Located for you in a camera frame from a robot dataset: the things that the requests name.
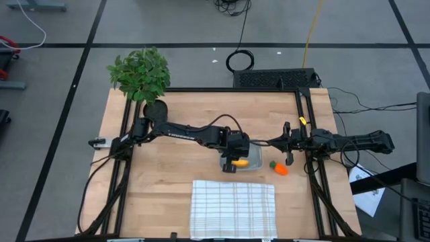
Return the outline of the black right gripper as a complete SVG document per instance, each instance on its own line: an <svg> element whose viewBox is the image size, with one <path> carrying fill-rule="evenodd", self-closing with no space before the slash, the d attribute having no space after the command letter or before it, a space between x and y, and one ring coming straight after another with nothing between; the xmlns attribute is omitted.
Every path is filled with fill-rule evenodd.
<svg viewBox="0 0 430 242"><path fill-rule="evenodd" d="M286 165L290 166L294 162L293 150L304 150L307 138L300 128L291 129L290 123L285 122L283 134L279 137L268 140L269 146L274 147L280 152L286 152Z"/></svg>

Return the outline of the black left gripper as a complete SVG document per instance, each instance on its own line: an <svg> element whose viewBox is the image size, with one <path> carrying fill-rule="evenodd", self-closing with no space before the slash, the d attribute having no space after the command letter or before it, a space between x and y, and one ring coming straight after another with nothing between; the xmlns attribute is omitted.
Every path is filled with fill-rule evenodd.
<svg viewBox="0 0 430 242"><path fill-rule="evenodd" d="M221 158L225 159L222 171L225 173L235 173L237 166L233 161L249 156L249 135L240 131L231 131L226 137L226 148L221 152Z"/></svg>

